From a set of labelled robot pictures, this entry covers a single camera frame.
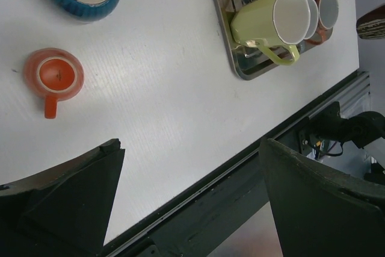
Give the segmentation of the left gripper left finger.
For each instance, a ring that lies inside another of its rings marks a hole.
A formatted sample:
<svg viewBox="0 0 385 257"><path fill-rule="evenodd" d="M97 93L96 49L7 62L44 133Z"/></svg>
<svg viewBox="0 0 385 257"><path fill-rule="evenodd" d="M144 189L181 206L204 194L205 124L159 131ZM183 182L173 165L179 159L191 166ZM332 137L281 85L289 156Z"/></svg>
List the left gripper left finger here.
<svg viewBox="0 0 385 257"><path fill-rule="evenodd" d="M100 256L123 167L119 139L1 185L1 256Z"/></svg>

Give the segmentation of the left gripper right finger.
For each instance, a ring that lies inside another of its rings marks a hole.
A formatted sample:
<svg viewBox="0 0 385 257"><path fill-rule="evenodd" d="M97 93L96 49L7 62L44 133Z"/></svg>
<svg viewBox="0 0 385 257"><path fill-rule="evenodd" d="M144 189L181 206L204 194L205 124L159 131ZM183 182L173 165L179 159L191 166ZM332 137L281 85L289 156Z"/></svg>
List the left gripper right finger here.
<svg viewBox="0 0 385 257"><path fill-rule="evenodd" d="M384 256L384 186L264 138L259 159L284 256Z"/></svg>

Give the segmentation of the pale yellow-green mug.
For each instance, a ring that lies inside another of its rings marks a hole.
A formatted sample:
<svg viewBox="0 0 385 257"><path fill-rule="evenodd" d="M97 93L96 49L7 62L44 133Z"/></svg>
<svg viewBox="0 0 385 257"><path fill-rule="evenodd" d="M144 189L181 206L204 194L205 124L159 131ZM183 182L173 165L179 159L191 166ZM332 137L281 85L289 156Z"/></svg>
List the pale yellow-green mug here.
<svg viewBox="0 0 385 257"><path fill-rule="evenodd" d="M275 64L290 66L300 58L297 44L309 24L307 0L256 0L235 14L230 29L236 43L260 50Z"/></svg>

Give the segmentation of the pink mug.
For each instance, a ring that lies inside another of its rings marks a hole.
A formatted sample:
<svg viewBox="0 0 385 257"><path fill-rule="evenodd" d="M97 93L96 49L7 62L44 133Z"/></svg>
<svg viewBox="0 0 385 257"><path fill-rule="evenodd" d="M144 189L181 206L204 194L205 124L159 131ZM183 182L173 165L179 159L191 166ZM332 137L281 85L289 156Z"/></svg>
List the pink mug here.
<svg viewBox="0 0 385 257"><path fill-rule="evenodd" d="M339 16L338 0L314 0L318 8L318 23L315 33L320 40L308 39L312 45L321 45L327 40L326 32L334 28Z"/></svg>

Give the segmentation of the grey-blue mug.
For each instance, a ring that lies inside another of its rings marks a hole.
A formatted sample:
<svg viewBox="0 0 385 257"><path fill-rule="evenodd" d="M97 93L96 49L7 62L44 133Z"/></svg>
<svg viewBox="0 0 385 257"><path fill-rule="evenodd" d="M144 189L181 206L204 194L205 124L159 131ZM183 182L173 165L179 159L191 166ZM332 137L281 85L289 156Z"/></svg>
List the grey-blue mug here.
<svg viewBox="0 0 385 257"><path fill-rule="evenodd" d="M304 37L305 40L310 39L314 33L316 32L316 29L318 27L318 21L319 21L319 10L318 5L315 0L307 0L309 10L310 10L310 24L309 28L306 32L306 35Z"/></svg>

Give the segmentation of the brown striped mug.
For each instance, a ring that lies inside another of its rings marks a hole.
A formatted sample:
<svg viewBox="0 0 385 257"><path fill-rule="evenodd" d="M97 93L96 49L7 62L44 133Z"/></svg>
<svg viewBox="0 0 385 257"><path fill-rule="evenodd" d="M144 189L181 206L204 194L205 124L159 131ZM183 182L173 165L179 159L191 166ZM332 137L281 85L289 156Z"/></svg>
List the brown striped mug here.
<svg viewBox="0 0 385 257"><path fill-rule="evenodd" d="M382 4L376 9L366 13L356 22L357 35L361 39L384 39L385 6Z"/></svg>

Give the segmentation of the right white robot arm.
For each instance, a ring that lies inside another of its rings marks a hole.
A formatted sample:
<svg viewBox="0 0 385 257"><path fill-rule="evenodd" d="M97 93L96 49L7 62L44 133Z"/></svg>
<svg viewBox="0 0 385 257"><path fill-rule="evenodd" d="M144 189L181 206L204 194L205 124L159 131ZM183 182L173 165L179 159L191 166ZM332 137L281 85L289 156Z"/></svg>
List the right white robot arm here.
<svg viewBox="0 0 385 257"><path fill-rule="evenodd" d="M359 149L364 148L379 138L384 138L384 116L375 111L365 111L349 119L344 119L339 112L323 111L311 120L307 127L305 144L316 153L337 157L343 154L330 153L321 150L320 146L312 143L311 136L319 140L329 140L339 143L342 147L352 141Z"/></svg>

